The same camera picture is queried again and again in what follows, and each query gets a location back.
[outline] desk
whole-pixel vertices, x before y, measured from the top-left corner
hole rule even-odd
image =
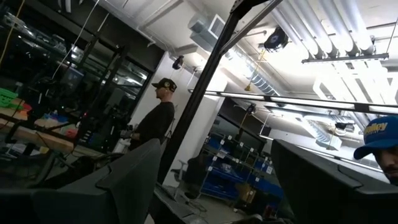
[[[15,99],[12,103],[14,104],[19,104],[20,100]],[[15,112],[15,109],[10,109],[10,108],[0,108],[0,113],[4,114],[6,116],[12,116]],[[18,120],[23,120],[25,121],[27,119],[27,116],[24,114],[21,114],[17,112],[13,118],[18,119]],[[38,119],[35,124],[38,126],[44,126],[45,121],[42,119]],[[0,133],[5,133],[7,134],[10,129],[13,127],[14,123],[7,121],[5,119],[0,118]],[[31,143],[34,143],[38,146],[44,146],[44,147],[49,147],[55,151],[60,151],[63,153],[70,153],[73,150],[73,143],[61,138],[57,138],[55,136],[51,136],[49,134],[41,133],[38,131],[40,136],[44,139],[45,142],[40,138],[40,136],[36,133],[36,131],[31,130],[29,128],[25,127],[19,127],[18,130],[15,132],[14,138],[18,140],[24,140],[28,141]]]

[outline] workshop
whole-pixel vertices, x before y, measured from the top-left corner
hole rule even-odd
[[[1,223],[395,222],[398,1],[0,0],[0,18]]]

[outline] cardboard box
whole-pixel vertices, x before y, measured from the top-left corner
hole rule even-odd
[[[236,189],[239,192],[239,198],[247,203],[251,203],[256,195],[256,190],[249,184],[236,184]]]

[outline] black t-shirt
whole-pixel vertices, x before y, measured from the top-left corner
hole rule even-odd
[[[139,123],[135,133],[140,134],[141,144],[157,138],[161,142],[174,119],[172,102],[160,103]]]

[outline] man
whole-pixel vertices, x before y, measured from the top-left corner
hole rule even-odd
[[[398,186],[398,116],[372,120],[363,136],[365,145],[355,150],[354,158],[362,159],[373,153],[390,183]]]
[[[163,78],[160,82],[153,83],[152,86],[156,88],[156,98],[160,99],[160,104],[145,116],[137,129],[131,134],[130,150],[154,138],[163,142],[164,136],[174,119],[174,105],[171,99],[177,89],[176,84],[171,79]]]

